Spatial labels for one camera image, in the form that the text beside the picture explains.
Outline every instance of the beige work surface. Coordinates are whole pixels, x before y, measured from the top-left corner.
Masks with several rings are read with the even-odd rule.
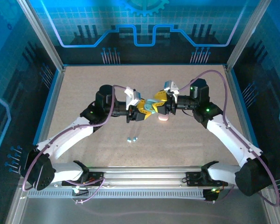
[[[215,69],[224,77],[221,65],[135,65],[67,67],[52,119],[49,137],[71,124],[94,99],[104,84],[135,88],[141,97],[153,98],[165,81],[173,80],[184,87],[200,73]],[[224,86],[216,73],[206,74],[210,99],[220,108],[224,105]],[[189,95],[189,90],[181,95]],[[228,90],[226,115],[240,131],[238,115]],[[116,97],[125,101],[117,89]],[[128,143],[128,137],[138,137]],[[213,160],[237,164],[232,154],[211,132],[182,111],[170,114],[169,120],[158,120],[153,114],[141,122],[126,123],[126,117],[111,118],[89,137],[65,152],[59,162],[79,160],[86,166],[200,166]]]

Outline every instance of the gear graphic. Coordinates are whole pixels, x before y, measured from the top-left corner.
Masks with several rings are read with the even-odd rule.
[[[8,23],[12,23],[18,13],[19,4],[16,0],[0,0],[0,14]]]
[[[157,14],[160,9],[164,9],[169,0],[122,0],[122,3],[125,5],[125,9],[130,10],[131,13],[147,16],[147,14]]]

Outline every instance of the enclosure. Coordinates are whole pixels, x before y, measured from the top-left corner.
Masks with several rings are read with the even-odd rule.
[[[58,162],[105,173],[104,188],[82,206],[60,184],[21,190],[21,150],[71,124],[100,86],[153,98],[166,81],[181,88],[206,70],[227,80],[229,121],[274,155],[279,180],[280,0],[0,0],[0,224],[280,223],[280,206],[257,194],[235,189],[214,204],[185,196],[185,172],[237,161],[181,112],[166,122],[156,114],[129,124],[111,118],[64,153]],[[203,78],[222,108],[222,80],[214,72]],[[276,199],[271,186],[261,194]]]

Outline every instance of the glass panel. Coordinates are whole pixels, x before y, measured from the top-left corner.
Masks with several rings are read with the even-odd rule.
[[[16,0],[0,0],[0,224],[20,178],[21,148],[32,145],[55,71]]]
[[[258,0],[30,0],[63,63],[226,63]]]
[[[280,0],[272,0],[234,71],[258,144],[276,156],[280,177]]]

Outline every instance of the small pink object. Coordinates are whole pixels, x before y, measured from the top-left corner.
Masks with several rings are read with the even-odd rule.
[[[166,121],[168,119],[169,119],[169,114],[166,114],[166,115],[159,114],[159,120]]]

